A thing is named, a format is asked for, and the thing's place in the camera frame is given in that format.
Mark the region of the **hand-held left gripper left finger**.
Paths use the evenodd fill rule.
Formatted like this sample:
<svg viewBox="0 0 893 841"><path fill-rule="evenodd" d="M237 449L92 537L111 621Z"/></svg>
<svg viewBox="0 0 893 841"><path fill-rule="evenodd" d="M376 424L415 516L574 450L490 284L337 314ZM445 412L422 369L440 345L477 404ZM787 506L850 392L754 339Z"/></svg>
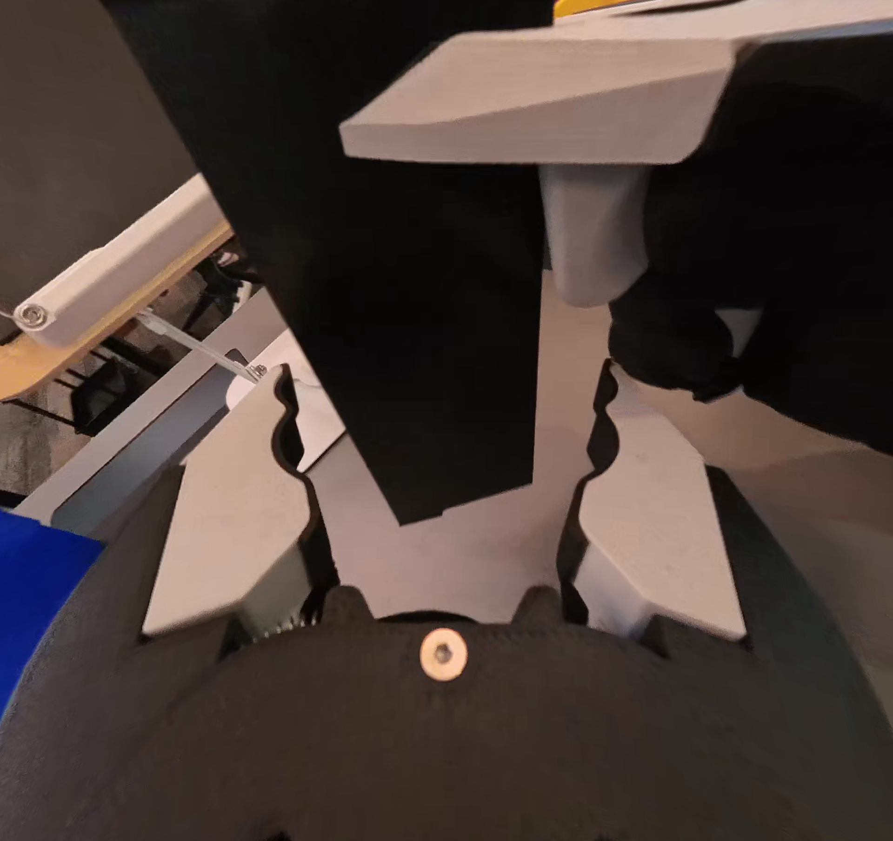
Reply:
<svg viewBox="0 0 893 841"><path fill-rule="evenodd" d="M227 617L253 640L321 622L339 582L287 365L187 456L142 625L155 638Z"/></svg>

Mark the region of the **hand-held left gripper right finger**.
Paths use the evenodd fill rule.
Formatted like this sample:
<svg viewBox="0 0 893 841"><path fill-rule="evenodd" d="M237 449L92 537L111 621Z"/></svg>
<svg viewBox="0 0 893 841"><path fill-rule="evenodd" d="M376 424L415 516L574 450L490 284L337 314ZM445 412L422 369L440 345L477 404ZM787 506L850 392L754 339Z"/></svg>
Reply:
<svg viewBox="0 0 893 841"><path fill-rule="evenodd" d="M706 464L605 360L556 572L564 619L641 637L656 617L739 642L746 635Z"/></svg>

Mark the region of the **blue plastic bin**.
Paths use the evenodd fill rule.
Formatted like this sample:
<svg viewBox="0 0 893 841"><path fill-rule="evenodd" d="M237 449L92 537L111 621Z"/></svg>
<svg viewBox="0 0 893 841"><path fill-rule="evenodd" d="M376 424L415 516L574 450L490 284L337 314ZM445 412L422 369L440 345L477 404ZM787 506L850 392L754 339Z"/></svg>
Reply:
<svg viewBox="0 0 893 841"><path fill-rule="evenodd" d="M105 545L1 512L1 711L55 616Z"/></svg>

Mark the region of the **black plate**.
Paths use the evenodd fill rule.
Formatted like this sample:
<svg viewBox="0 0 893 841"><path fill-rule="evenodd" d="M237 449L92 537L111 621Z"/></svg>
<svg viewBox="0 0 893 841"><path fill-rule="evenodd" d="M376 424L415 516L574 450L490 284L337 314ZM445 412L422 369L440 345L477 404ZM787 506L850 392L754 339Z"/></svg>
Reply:
<svg viewBox="0 0 893 841"><path fill-rule="evenodd" d="M98 0L400 525L529 485L545 229L531 165L346 155L460 33L553 0Z"/></svg>

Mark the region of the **white base book stand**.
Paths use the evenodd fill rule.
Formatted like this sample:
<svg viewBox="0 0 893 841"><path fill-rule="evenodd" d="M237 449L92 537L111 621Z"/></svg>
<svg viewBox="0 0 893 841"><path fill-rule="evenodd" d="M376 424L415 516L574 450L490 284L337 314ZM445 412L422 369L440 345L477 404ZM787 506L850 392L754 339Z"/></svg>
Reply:
<svg viewBox="0 0 893 841"><path fill-rule="evenodd" d="M225 219L98 0L2 0L2 489L52 471L11 405L190 272Z"/></svg>

